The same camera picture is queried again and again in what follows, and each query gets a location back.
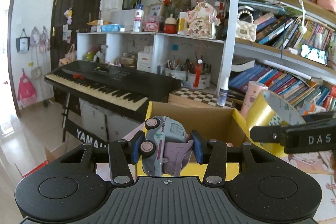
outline red tassel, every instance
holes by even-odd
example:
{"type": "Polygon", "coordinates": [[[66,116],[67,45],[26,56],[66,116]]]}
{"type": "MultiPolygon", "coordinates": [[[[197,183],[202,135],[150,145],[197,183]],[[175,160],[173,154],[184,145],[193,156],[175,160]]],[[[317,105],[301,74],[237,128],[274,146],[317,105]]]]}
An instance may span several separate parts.
{"type": "Polygon", "coordinates": [[[195,77],[195,82],[193,84],[194,88],[197,88],[198,84],[200,82],[201,70],[202,70],[202,61],[201,61],[201,63],[197,64],[196,77],[195,77]]]}

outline smartphone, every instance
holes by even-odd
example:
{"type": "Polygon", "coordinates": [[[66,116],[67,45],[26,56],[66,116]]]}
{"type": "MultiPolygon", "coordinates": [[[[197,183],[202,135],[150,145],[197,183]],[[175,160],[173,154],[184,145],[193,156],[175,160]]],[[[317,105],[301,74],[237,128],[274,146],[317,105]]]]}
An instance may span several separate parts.
{"type": "Polygon", "coordinates": [[[323,65],[326,65],[328,60],[326,51],[309,46],[307,44],[302,44],[301,56],[323,65]]]}

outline white pom-pom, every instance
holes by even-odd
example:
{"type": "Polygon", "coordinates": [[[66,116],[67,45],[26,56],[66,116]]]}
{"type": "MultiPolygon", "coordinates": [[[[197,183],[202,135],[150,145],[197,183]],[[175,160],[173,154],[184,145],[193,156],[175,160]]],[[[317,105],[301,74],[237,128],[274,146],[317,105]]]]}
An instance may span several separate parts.
{"type": "Polygon", "coordinates": [[[303,25],[301,25],[301,26],[299,27],[299,30],[300,30],[300,33],[303,33],[303,34],[305,34],[305,33],[307,32],[307,27],[306,27],[306,26],[303,26],[303,25]]]}

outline toy car wheel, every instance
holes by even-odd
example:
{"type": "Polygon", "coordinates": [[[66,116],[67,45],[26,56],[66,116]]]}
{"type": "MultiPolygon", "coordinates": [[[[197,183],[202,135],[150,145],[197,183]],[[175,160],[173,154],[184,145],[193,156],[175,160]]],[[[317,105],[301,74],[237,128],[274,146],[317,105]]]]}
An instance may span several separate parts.
{"type": "Polygon", "coordinates": [[[144,141],[140,145],[139,150],[140,150],[140,154],[142,155],[142,157],[148,158],[154,154],[155,144],[152,141],[144,141]]]}
{"type": "Polygon", "coordinates": [[[145,128],[147,130],[154,129],[159,127],[160,125],[160,120],[157,118],[149,118],[145,121],[145,128]]]}

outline picture frame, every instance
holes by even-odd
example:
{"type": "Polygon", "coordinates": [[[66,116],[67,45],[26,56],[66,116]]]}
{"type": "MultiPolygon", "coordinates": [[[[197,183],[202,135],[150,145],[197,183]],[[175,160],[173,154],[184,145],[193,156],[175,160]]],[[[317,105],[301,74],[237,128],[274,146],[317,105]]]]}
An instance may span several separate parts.
{"type": "Polygon", "coordinates": [[[141,3],[141,0],[138,0],[134,5],[131,5],[133,0],[123,0],[122,10],[133,10],[137,8],[137,5],[141,3]]]}
{"type": "Polygon", "coordinates": [[[148,16],[162,16],[165,5],[163,2],[149,5],[148,16]]]}

